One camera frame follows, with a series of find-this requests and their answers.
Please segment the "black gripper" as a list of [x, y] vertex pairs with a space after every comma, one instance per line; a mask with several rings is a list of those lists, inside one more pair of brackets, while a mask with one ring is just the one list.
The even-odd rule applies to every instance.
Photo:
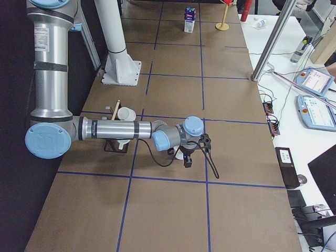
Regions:
[[196, 143], [187, 143], [185, 145], [180, 145], [180, 150], [183, 153], [184, 158], [184, 167], [190, 168], [192, 166], [192, 159], [190, 155], [195, 151], [199, 150], [199, 147]]

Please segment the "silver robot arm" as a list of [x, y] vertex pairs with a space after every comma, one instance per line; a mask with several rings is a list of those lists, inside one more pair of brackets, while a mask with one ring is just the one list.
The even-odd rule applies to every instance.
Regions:
[[34, 23], [36, 107], [25, 135], [27, 149], [42, 159], [65, 154], [74, 141], [117, 140], [123, 147], [131, 140], [151, 139], [158, 151], [174, 147], [183, 153], [184, 166], [206, 142], [203, 122], [191, 116], [182, 124], [137, 121], [119, 116], [97, 120], [74, 116], [68, 109], [68, 33], [83, 21], [80, 1], [28, 1], [27, 15]]

